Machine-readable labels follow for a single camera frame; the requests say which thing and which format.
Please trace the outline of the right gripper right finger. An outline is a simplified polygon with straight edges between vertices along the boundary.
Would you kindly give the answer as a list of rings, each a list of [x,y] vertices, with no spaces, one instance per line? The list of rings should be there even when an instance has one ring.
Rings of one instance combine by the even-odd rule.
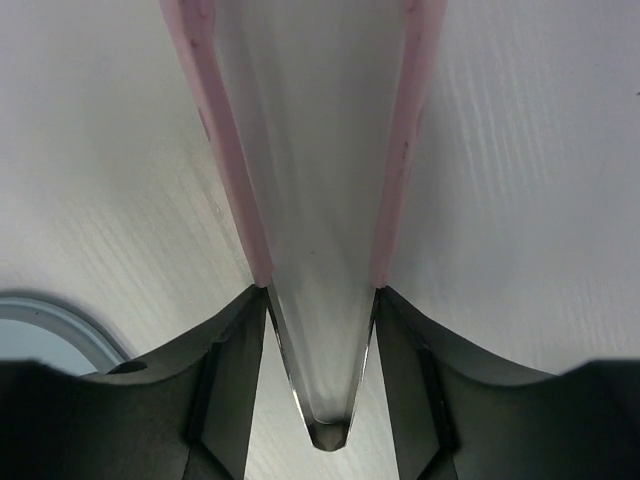
[[[373,319],[403,479],[635,479],[639,363],[551,375],[499,357],[391,288]]]

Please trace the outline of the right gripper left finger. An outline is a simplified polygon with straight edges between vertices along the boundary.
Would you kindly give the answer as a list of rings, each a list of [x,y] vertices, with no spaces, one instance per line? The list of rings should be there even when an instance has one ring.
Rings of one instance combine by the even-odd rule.
[[[240,479],[263,351],[266,292],[106,374],[1,365],[5,479]]]

